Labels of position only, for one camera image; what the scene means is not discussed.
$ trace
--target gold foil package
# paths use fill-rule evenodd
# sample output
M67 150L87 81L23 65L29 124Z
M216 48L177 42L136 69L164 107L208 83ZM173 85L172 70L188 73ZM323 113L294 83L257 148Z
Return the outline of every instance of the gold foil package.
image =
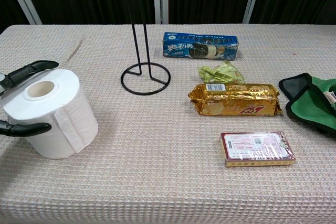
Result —
M188 96L200 115L275 116L278 95L270 84L198 84Z

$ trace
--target oreo cookie package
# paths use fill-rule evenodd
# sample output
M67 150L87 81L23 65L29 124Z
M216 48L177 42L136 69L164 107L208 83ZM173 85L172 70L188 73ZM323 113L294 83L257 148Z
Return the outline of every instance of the oreo cookie package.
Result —
M164 33L163 56L235 60L238 49L236 36Z

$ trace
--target beige tablecloth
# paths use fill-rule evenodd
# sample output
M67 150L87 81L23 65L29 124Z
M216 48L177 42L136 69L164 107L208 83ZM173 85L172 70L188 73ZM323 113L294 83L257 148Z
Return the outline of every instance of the beige tablecloth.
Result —
M137 26L145 61L142 26ZM234 65L247 83L303 72L335 78L336 26L148 25L153 62L171 73L161 93L142 97L120 83L135 64L130 25L12 26L0 35L1 72L56 60L80 78L98 120L96 139L61 160L24 138L0 137L0 218L10 223L334 223L336 141L284 116L206 117L187 94L196 67L218 61L162 56L165 31L236 35ZM127 76L139 91L160 84ZM166 74L153 67L156 78ZM283 109L287 98L281 93ZM3 111L0 119L6 119ZM287 167L226 168L220 132L284 131L297 157Z

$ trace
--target white label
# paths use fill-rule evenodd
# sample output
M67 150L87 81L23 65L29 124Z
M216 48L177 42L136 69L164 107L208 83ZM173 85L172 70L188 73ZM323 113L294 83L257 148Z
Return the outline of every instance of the white label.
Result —
M288 157L286 144L276 133L225 134L231 159L282 159Z
M224 84L207 84L206 90L208 91L225 91L225 85Z
M330 102L330 104L336 103L336 95L335 95L334 92L328 92L328 91L326 91L323 94L328 99L328 101Z

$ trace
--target plastic wrap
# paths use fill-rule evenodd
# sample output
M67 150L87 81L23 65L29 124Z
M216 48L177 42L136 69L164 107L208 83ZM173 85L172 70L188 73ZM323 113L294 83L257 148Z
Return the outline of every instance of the plastic wrap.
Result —
M198 67L197 70L204 83L244 83L243 75L227 60L215 68L202 66Z
M283 132L222 133L225 165L291 165L296 158Z

